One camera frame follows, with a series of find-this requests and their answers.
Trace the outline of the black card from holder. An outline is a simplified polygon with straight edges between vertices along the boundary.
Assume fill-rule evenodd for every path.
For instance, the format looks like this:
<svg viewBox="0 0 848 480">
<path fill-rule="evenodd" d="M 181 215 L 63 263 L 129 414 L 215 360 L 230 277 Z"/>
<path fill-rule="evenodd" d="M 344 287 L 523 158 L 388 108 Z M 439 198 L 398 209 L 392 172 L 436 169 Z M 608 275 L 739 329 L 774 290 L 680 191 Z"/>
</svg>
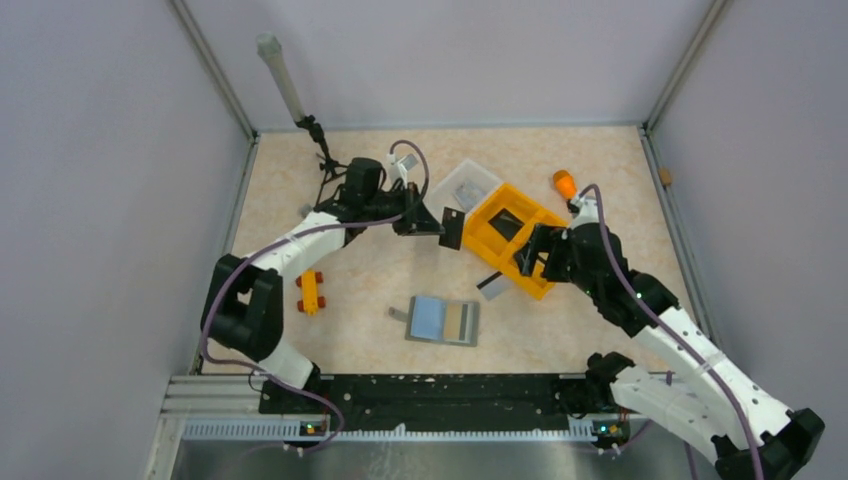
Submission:
<svg viewBox="0 0 848 480">
<path fill-rule="evenodd" d="M 439 236 L 440 247 L 459 251 L 462 245 L 466 214 L 451 207 L 444 207 L 442 212 L 442 233 Z"/>
</svg>

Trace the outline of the orange card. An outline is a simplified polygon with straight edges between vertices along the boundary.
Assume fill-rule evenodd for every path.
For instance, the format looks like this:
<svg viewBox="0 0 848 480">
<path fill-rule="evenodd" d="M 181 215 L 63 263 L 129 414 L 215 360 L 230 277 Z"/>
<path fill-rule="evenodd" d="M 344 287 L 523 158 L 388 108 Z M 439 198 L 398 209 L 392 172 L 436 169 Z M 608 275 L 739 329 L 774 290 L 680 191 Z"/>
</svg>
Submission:
<svg viewBox="0 0 848 480">
<path fill-rule="evenodd" d="M 443 338 L 449 341 L 461 341 L 464 334 L 464 305 L 449 303 L 445 307 Z"/>
</svg>

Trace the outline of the grey leather card holder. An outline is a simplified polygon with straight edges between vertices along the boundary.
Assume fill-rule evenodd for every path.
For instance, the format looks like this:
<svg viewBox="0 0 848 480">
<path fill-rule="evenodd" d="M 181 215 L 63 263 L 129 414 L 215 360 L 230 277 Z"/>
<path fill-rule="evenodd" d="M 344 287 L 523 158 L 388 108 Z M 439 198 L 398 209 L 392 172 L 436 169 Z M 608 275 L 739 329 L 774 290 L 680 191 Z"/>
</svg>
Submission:
<svg viewBox="0 0 848 480">
<path fill-rule="evenodd" d="M 449 303 L 464 305 L 464 334 L 461 341 L 443 338 L 445 307 Z M 408 341 L 460 347 L 476 347 L 479 337 L 481 306 L 477 301 L 448 300 L 432 296 L 413 296 L 406 311 L 390 306 L 387 315 L 405 324 Z"/>
</svg>

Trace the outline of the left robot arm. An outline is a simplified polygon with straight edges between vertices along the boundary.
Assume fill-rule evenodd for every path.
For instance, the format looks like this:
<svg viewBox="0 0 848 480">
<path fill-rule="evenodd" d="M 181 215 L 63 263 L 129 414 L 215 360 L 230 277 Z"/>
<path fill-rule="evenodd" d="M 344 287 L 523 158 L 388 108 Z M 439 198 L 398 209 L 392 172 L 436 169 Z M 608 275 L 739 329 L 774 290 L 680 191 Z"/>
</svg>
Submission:
<svg viewBox="0 0 848 480">
<path fill-rule="evenodd" d="M 423 203 L 425 187 L 408 178 L 410 169 L 425 163 L 414 154 L 390 153 L 385 163 L 355 158 L 337 193 L 290 232 L 245 257 L 221 257 L 201 320 L 206 339 L 284 383 L 283 401 L 295 412 L 314 410 L 321 388 L 311 379 L 318 368 L 284 337 L 285 286 L 372 227 L 389 225 L 398 236 L 442 234 Z"/>
</svg>

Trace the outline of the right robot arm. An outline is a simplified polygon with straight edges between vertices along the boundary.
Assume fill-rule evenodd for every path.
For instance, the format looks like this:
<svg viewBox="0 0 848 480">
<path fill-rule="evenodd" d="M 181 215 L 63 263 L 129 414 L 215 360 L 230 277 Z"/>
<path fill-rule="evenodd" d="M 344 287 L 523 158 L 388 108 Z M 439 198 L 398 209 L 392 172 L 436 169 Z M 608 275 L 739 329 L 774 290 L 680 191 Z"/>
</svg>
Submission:
<svg viewBox="0 0 848 480">
<path fill-rule="evenodd" d="M 624 355 L 587 362 L 589 404 L 634 410 L 693 447 L 723 479 L 790 479 L 825 429 L 811 409 L 793 410 L 759 387 L 704 335 L 654 276 L 629 268 L 618 237 L 596 222 L 538 223 L 514 256 L 521 273 L 586 293 L 599 314 L 661 357 L 682 379 L 669 385 Z"/>
</svg>

